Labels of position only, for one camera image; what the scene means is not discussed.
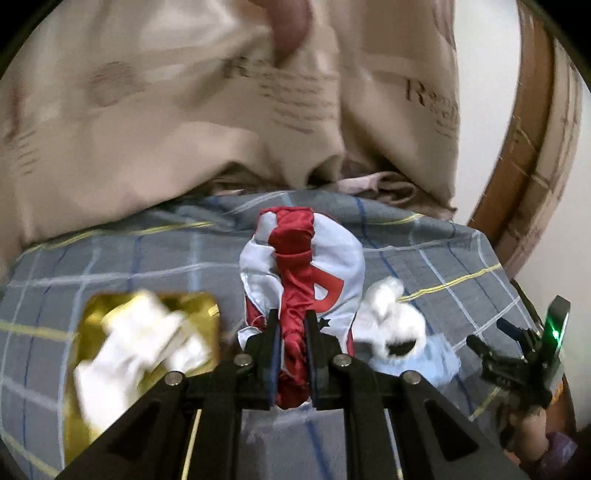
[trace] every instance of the yellow box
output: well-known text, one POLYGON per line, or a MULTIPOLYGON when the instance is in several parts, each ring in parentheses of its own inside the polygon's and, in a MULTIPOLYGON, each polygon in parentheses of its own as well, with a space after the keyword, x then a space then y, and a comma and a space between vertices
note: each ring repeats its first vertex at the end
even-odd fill
MULTIPOLYGON (((64 392, 64 455, 66 465, 85 450, 96 437, 82 420, 80 407, 76 397, 73 372, 75 367, 84 360, 94 360, 102 347, 106 335, 100 322, 114 308, 130 301, 134 293, 105 293, 92 297, 86 303, 82 319, 78 325, 77 335, 72 343, 68 363, 66 387, 64 392)), ((189 322, 197 329, 212 351, 212 357, 201 367, 190 371, 187 376, 209 372, 219 362, 219 309, 212 295, 207 292, 158 294, 158 298, 166 307, 174 312, 182 310, 189 317, 189 322)), ((166 370, 159 365, 152 373, 144 375, 139 384, 141 394, 147 392, 166 370)))

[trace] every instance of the gray checkered sheet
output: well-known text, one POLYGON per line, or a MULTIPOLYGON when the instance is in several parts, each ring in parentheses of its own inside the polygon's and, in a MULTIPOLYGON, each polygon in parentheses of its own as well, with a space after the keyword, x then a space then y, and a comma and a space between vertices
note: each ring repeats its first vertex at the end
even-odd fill
MULTIPOLYGON (((460 374, 441 391, 492 436, 493 415, 479 407, 493 389, 478 378, 466 336, 478 332, 518 355, 495 320, 521 327, 532 321, 484 235, 326 192, 181 199, 39 245, 14 265, 0 302, 0 432, 27 476, 47 479, 64 468, 66 364, 87 300, 102 291, 207 290, 219 302, 230 342, 244 321, 239 254, 259 211, 281 205, 312 207, 353 232, 365 252, 364 288, 388 275, 402 279, 428 332, 443 332, 462 360, 460 374)), ((342 438, 338 411, 246 412, 239 477, 345 478, 342 438)))

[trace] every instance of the fabric pile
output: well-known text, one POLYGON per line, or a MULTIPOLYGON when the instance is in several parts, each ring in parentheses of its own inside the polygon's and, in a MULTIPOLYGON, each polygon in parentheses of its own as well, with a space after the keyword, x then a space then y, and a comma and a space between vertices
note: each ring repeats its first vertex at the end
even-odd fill
POLYGON ((400 303, 403 283, 387 277, 368 288, 353 323, 355 342, 369 343, 370 366, 389 375, 415 370, 435 386, 449 383, 460 371, 460 359, 445 335, 427 336, 422 313, 400 303))
POLYGON ((210 358, 206 342, 183 312, 169 312, 149 291, 111 310, 101 321, 107 340, 92 362, 81 362, 74 381, 82 418, 99 436, 139 398, 146 371, 160 363, 187 373, 210 358))
POLYGON ((0 277, 26 244, 195 188, 450 219, 453 20, 453 0, 64 0, 0 80, 0 277), (297 22, 271 5, 295 4, 279 58, 297 22))

